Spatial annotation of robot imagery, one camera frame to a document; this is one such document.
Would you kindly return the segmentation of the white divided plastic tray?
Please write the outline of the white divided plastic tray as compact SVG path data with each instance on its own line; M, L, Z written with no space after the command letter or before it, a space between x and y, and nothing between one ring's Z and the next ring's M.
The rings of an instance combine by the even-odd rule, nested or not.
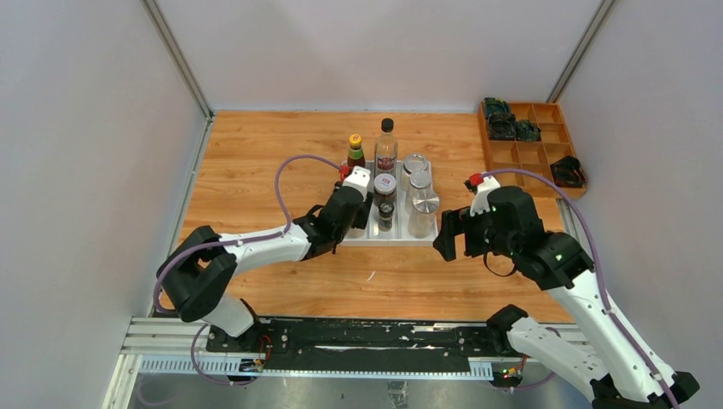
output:
M341 245L345 246L395 246L395 247L431 247L433 240L436 238L439 227L436 220L434 227L436 232L423 239L416 239L408 232L409 214L404 209L406 190L401 187L396 189L395 213L393 227L389 232L382 232L378 225L378 206L372 203L370 210L366 234L362 238L348 239L346 238Z

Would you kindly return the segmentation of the yellow-cap small bottle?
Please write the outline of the yellow-cap small bottle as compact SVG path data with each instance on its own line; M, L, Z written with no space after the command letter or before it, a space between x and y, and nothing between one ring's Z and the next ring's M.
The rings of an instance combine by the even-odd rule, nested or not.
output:
M365 228L351 228L351 229L348 231L346 237L347 237L348 239L358 239L358 238L364 237L365 234L366 234L366 229L365 229Z

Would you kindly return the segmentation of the yellow-cap green bottle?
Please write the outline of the yellow-cap green bottle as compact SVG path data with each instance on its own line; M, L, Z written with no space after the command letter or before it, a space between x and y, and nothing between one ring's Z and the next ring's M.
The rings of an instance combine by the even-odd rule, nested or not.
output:
M350 135L346 164L349 168L366 166L366 158L362 147L362 137L359 134Z

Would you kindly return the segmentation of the clear lidded glass jar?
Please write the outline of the clear lidded glass jar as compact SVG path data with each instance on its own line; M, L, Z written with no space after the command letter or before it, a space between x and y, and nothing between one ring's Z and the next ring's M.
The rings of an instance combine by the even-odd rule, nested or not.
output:
M400 170L400 186L402 190L409 187L410 176L414 172L428 171L430 163L421 153L410 153L403 161Z

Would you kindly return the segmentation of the small black-cap bottle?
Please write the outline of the small black-cap bottle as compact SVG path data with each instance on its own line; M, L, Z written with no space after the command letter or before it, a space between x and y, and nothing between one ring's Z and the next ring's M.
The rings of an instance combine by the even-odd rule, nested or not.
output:
M378 225L382 232L389 232L393 227L395 205L391 201L383 201L378 206Z

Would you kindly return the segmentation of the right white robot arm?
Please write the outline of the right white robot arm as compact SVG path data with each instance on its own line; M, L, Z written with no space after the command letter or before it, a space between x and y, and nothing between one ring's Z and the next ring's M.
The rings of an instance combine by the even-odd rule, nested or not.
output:
M514 271L564 308L593 348L578 348L508 305L487 320L487 344L495 354L515 351L538 360L594 408L677 408L699 391L691 373L675 371L642 340L599 288L592 258L571 235L547 231L521 188L478 189L470 206L445 210L433 242L444 260L456 258L458 235L468 257L509 258Z

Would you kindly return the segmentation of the brown jar white lid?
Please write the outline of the brown jar white lid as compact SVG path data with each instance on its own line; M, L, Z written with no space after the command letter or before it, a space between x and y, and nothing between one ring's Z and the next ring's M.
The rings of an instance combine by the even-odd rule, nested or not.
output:
M377 206L384 202L396 202L396 178L390 173L379 173L373 180L373 203Z

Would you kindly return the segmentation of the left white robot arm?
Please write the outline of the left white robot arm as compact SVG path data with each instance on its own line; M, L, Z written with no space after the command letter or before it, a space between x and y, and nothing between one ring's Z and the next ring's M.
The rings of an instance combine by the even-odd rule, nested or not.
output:
M252 309L227 293L231 279L255 268L335 253L352 228L366 224L372 201L371 193L338 186L324 205L313 206L288 227L254 236L196 228L159 267L156 288L182 321L215 326L239 351L250 352L260 344L261 329Z

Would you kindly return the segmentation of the white-lid spice shaker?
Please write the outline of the white-lid spice shaker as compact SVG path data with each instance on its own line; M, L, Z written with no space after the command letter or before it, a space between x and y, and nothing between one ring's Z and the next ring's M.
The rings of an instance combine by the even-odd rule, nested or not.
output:
M428 193L432 193L432 178L428 170L414 171L408 178L406 186L406 195L404 201L405 211L411 215L413 212L413 198L416 193L425 197Z

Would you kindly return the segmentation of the silver-lid glass jar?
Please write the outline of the silver-lid glass jar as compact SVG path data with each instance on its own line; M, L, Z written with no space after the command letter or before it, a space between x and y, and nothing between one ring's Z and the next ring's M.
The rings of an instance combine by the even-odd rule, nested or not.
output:
M408 232L416 239L423 239L436 232L434 227L440 205L438 194L431 189L414 190L409 200Z

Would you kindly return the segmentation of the black-cap clear sauce bottle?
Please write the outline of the black-cap clear sauce bottle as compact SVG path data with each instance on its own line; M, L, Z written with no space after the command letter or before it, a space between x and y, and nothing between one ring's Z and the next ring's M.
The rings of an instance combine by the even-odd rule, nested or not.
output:
M398 140L393 134L395 123L392 118L381 121L381 133L374 147L374 176L380 174L395 175L398 154Z

